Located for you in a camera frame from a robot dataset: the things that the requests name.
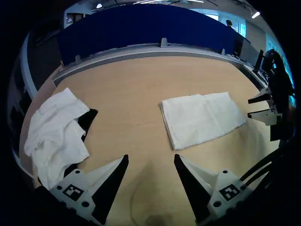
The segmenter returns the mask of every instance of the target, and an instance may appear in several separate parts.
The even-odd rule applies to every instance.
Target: white towel
[[[89,157],[77,119],[89,108],[66,88],[46,100],[33,114],[24,151],[32,157],[43,186],[53,188],[71,164]]]
[[[228,92],[163,100],[161,110],[174,150],[223,136],[246,121]]]

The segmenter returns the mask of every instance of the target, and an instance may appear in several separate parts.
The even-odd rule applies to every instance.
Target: cable
[[[269,172],[271,169],[271,165],[272,163],[270,163],[269,165],[267,165],[266,167],[264,167],[262,170],[260,170],[257,174],[255,174],[254,176],[252,176],[247,182],[246,182],[246,186],[249,186],[251,183],[253,183],[256,179],[258,179],[259,177],[261,177],[262,175],[264,175],[265,173]]]
[[[181,2],[181,1],[183,1],[183,0],[179,0],[179,1],[176,1],[176,2],[172,2],[172,3],[168,4],[168,5],[170,6],[171,4],[175,4],[175,3],[178,3],[178,2]]]
[[[249,176],[251,176],[253,173],[255,173],[258,169],[265,166],[271,161],[274,161],[275,159],[279,158],[283,153],[283,148],[278,148],[266,157],[264,157],[262,160],[260,160],[258,163],[256,163],[251,169],[249,169],[241,178],[241,181],[244,181]]]

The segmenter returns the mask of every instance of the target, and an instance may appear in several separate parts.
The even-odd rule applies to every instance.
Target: person
[[[228,27],[232,27],[232,22],[231,22],[231,20],[226,20],[226,24],[227,24]]]

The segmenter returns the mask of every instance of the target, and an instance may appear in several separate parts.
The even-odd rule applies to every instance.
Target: wooden table
[[[269,127],[247,119],[223,137],[172,150],[159,108],[164,99],[229,92],[245,116],[268,107],[266,102],[248,104],[258,90],[230,63],[181,56],[132,59],[72,75],[54,93],[66,87],[99,111],[85,140],[90,157],[79,168],[89,172],[129,155],[108,225],[194,226],[175,154],[211,171],[227,168],[241,176],[278,146],[269,141]]]

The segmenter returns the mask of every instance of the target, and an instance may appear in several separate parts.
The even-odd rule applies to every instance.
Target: blue partition
[[[223,48],[232,54],[236,40],[243,37],[222,23],[201,13],[176,6],[135,4],[94,13],[58,34],[58,44],[65,65],[75,56],[85,58],[111,48],[133,44],[169,43]]]

